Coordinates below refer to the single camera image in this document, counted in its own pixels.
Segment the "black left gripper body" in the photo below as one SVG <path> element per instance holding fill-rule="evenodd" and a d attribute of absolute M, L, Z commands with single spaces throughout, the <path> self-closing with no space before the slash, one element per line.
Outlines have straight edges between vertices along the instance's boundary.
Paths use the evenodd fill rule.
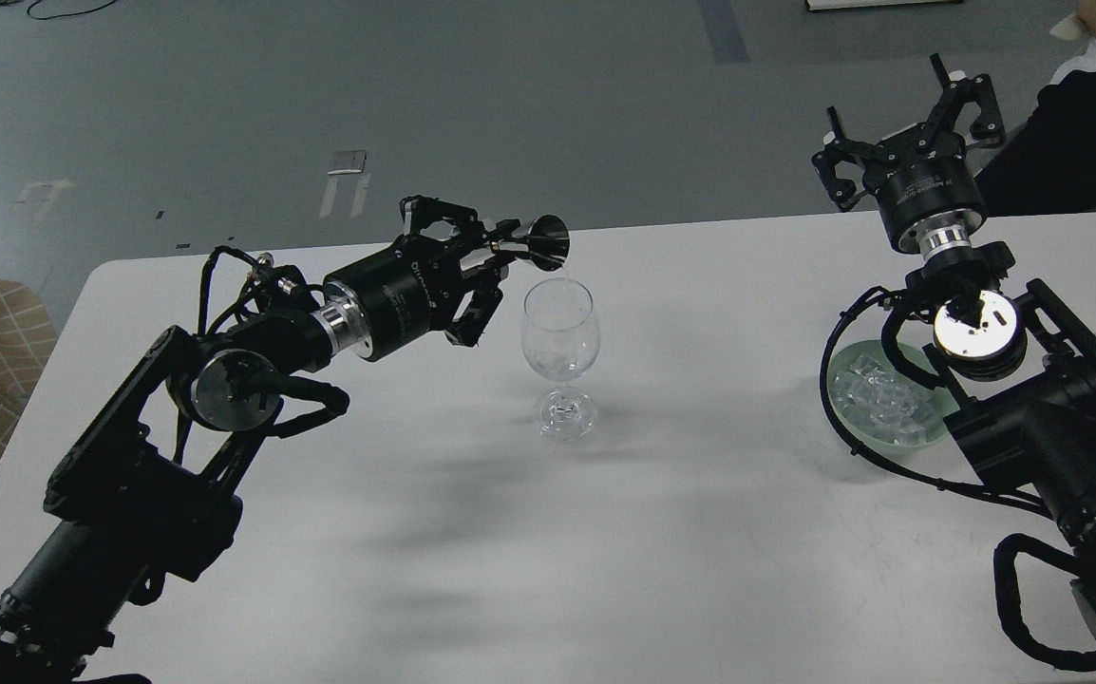
<path fill-rule="evenodd" d="M 445 331 L 466 292 L 461 256 L 438 239 L 399 237 L 327 273 L 316 312 L 332 350 L 378 362 L 430 331 Z"/>

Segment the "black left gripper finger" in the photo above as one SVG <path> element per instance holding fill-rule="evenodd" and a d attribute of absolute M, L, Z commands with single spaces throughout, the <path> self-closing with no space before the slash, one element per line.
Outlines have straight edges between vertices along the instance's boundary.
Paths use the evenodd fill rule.
<path fill-rule="evenodd" d="M 473 208 L 422 195 L 400 200 L 400 213 L 406 233 L 434 239 L 461 267 L 482 264 L 522 229 L 521 219 L 482 219 Z"/>
<path fill-rule="evenodd" d="M 501 282 L 509 276 L 512 258 L 488 258 L 463 272 L 463 285 L 470 294 L 463 314 L 445 328 L 445 338 L 454 346 L 476 347 L 503 300 Z"/>

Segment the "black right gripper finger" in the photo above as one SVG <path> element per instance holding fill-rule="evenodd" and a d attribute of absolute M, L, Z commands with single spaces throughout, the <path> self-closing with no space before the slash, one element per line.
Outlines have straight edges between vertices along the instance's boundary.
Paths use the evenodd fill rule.
<path fill-rule="evenodd" d="M 964 159 L 974 150 L 998 150 L 1007 128 L 998 109 L 991 75 L 952 73 L 938 53 L 929 62 L 940 86 L 929 116 L 918 123 L 909 151 L 920 159 Z"/>
<path fill-rule="evenodd" d="M 849 138 L 838 109 L 826 109 L 829 123 L 822 150 L 810 157 L 827 200 L 840 212 L 850 212 L 865 196 L 874 198 L 888 175 L 897 170 L 897 152 L 883 142 L 857 142 Z"/>

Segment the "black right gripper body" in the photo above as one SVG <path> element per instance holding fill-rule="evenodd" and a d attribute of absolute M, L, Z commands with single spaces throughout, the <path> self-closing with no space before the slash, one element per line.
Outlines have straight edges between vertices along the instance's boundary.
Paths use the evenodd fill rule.
<path fill-rule="evenodd" d="M 920 134 L 897 133 L 879 140 L 886 160 L 866 164 L 866 189 L 877 200 L 888 246 L 915 255 L 927 224 L 941 219 L 974 233 L 987 219 L 985 200 L 966 161 L 964 136 L 941 133 L 918 146 Z"/>

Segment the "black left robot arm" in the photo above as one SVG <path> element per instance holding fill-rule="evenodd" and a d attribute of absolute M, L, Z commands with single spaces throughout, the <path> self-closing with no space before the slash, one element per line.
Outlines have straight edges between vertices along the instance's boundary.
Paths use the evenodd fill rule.
<path fill-rule="evenodd" d="M 114 645 L 126 605 L 195 581 L 232 545 L 236 490 L 269 438 L 347 414 L 317 381 L 340 353 L 366 362 L 439 331 L 478 345 L 514 261 L 566 264 L 566 223 L 491 221 L 445 200 L 401 200 L 391 246 L 318 284 L 230 246 L 202 265 L 198 324 L 171 326 L 52 471 L 58 525 L 0 595 L 0 683 L 70 683 Z"/>

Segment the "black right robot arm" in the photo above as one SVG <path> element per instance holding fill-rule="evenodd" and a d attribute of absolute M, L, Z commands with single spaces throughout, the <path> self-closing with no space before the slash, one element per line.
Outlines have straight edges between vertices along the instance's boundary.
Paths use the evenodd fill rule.
<path fill-rule="evenodd" d="M 901 289 L 875 286 L 840 315 L 822 351 L 819 400 L 829 425 L 865 461 L 1051 520 L 1066 550 L 1016 533 L 992 552 L 1001 631 L 1035 661 L 1094 673 L 1096 650 L 1051 648 L 1031 635 L 1016 560 L 1027 555 L 1070 575 L 1096 641 L 1096 334 L 1042 280 L 1016 297 L 1001 292 L 1015 256 L 1004 242 L 971 242 L 990 213 L 966 161 L 970 150 L 1007 142 L 998 100 L 990 75 L 948 72 L 937 53 L 931 65 L 940 95 L 927 118 L 879 142 L 850 139 L 838 111 L 827 109 L 830 132 L 812 157 L 827 198 L 843 212 L 875 200 L 888 246 L 924 263 Z M 925 389 L 951 395 L 956 408 L 943 423 L 977 485 L 910 470 L 840 419 L 827 373 L 844 331 L 874 306 L 887 312 L 879 334 L 887 362 Z"/>

